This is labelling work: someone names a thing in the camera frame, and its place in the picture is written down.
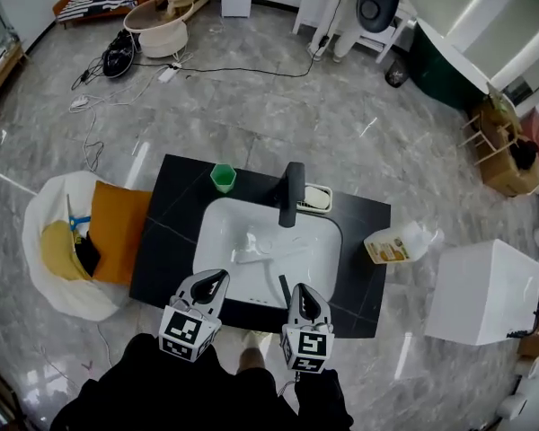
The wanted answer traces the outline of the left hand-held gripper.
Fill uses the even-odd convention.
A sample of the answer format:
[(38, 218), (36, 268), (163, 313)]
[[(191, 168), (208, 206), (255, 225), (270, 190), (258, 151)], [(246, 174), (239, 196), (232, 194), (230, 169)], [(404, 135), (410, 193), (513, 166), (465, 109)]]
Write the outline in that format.
[(158, 346), (166, 354), (194, 363), (213, 342), (222, 323), (217, 317), (230, 284), (229, 273), (221, 268), (200, 271), (186, 277), (176, 296), (188, 304), (205, 305), (207, 314), (167, 305), (158, 334)]

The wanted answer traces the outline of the white squeegee with black handle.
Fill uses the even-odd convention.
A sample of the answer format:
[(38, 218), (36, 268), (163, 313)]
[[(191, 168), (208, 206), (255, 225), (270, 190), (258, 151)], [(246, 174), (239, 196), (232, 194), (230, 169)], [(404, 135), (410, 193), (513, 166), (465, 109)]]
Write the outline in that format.
[(308, 250), (278, 247), (273, 251), (237, 250), (231, 258), (228, 297), (235, 301), (286, 308), (293, 288), (310, 283)]

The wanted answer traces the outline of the person's left forearm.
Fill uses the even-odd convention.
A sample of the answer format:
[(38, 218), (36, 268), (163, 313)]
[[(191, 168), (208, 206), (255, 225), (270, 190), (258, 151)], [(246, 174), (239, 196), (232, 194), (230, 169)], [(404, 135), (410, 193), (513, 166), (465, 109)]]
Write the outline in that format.
[(216, 382), (225, 375), (213, 347), (192, 363), (162, 351), (159, 339), (149, 333), (134, 336), (114, 368), (124, 379), (147, 385), (194, 387)]

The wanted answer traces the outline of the person's right forearm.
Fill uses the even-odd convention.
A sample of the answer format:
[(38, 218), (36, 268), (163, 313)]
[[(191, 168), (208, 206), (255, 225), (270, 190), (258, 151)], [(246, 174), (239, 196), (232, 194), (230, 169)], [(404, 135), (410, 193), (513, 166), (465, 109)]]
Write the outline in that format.
[(347, 412), (336, 370), (323, 369), (320, 374), (301, 373), (295, 392), (302, 431), (350, 431), (354, 419)]

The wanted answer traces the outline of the person's right shoe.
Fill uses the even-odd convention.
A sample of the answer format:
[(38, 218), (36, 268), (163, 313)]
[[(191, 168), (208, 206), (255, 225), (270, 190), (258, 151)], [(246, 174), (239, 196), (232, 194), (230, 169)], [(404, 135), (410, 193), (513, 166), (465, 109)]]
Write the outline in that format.
[(237, 373), (249, 369), (265, 368), (265, 359), (269, 350), (272, 334), (269, 332), (248, 330), (243, 335), (243, 351), (239, 356)]

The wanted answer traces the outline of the black stone vanity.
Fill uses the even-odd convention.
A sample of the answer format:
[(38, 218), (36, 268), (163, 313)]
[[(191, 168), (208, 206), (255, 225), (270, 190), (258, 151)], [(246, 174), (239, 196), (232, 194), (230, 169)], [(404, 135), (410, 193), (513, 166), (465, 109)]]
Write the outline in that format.
[[(191, 275), (199, 230), (209, 204), (223, 195), (214, 186), (213, 163), (167, 154), (162, 162), (137, 250), (129, 295), (163, 309)], [(330, 301), (334, 333), (341, 339), (376, 335), (385, 268), (369, 258), (363, 241), (390, 224), (389, 205), (340, 191), (325, 219), (340, 230), (338, 275)]]

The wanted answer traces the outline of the white sink basin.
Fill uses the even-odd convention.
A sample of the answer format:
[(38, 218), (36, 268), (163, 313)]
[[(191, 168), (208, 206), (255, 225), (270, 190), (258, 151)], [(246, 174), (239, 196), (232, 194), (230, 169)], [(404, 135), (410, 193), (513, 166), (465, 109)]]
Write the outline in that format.
[(334, 293), (342, 244), (338, 226), (329, 219), (303, 213), (296, 224), (278, 224), (279, 210), (238, 199), (220, 198), (206, 209), (199, 231), (193, 271), (222, 268), (229, 275), (237, 250), (273, 251), (306, 247), (310, 267), (309, 285), (325, 300)]

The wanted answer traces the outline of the white soap bar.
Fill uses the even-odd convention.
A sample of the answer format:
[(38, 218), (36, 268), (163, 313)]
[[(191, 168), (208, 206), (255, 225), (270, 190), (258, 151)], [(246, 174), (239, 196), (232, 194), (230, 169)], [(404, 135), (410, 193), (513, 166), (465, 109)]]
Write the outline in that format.
[(306, 185), (304, 202), (309, 207), (325, 210), (330, 204), (330, 196), (322, 189)]

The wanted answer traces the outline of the person's black clothing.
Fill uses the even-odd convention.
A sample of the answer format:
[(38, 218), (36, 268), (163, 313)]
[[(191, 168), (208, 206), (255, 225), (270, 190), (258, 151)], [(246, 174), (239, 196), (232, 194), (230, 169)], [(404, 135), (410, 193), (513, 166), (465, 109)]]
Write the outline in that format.
[(273, 376), (254, 368), (194, 387), (140, 384), (114, 366), (84, 385), (50, 431), (294, 431), (297, 414)]

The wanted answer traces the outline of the black sink faucet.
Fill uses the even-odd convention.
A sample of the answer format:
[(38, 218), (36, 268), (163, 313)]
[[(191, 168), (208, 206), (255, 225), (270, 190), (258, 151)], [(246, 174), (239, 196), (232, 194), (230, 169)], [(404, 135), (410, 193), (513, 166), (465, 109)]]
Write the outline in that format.
[(291, 228), (296, 224), (297, 203), (305, 200), (305, 165), (290, 162), (274, 189), (278, 203), (278, 224)]

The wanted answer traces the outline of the green cup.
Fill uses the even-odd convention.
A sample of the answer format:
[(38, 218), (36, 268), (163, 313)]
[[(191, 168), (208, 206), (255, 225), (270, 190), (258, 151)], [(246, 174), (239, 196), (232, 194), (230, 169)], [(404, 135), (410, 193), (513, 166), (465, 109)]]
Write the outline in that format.
[(216, 163), (210, 173), (210, 179), (216, 190), (223, 194), (229, 193), (234, 188), (236, 176), (235, 169), (225, 163)]

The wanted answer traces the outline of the black bathtub faucet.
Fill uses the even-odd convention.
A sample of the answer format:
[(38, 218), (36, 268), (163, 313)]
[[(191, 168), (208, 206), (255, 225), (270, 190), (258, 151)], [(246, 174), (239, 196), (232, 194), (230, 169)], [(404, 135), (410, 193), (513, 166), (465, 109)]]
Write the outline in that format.
[(509, 332), (507, 334), (507, 338), (508, 339), (523, 339), (523, 338), (529, 337), (529, 336), (533, 335), (537, 331), (538, 325), (539, 325), (539, 318), (536, 317), (532, 329), (530, 329), (530, 330), (516, 330), (516, 331)]

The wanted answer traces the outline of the wooden chair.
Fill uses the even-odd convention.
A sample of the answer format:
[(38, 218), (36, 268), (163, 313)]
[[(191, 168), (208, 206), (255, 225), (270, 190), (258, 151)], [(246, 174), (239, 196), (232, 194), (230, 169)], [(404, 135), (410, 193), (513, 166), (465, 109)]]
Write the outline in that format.
[(488, 95), (471, 110), (469, 118), (461, 128), (466, 138), (459, 147), (474, 145), (475, 166), (508, 150), (522, 132), (512, 103), (503, 95)]

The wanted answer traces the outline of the green bathtub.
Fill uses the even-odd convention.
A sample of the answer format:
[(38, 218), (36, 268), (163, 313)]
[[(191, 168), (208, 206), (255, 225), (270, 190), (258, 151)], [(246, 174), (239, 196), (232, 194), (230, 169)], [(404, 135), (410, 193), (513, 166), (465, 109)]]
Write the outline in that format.
[(407, 68), (422, 92), (457, 110), (472, 110), (490, 92), (470, 63), (421, 18), (413, 31)]

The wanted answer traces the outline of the striped blanket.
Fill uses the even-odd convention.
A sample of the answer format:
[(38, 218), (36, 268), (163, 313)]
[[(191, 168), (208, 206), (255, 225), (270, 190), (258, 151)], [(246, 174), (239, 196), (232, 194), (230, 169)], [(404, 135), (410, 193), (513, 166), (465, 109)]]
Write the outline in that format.
[(137, 4), (137, 0), (60, 0), (53, 13), (58, 23), (64, 23), (126, 14)]

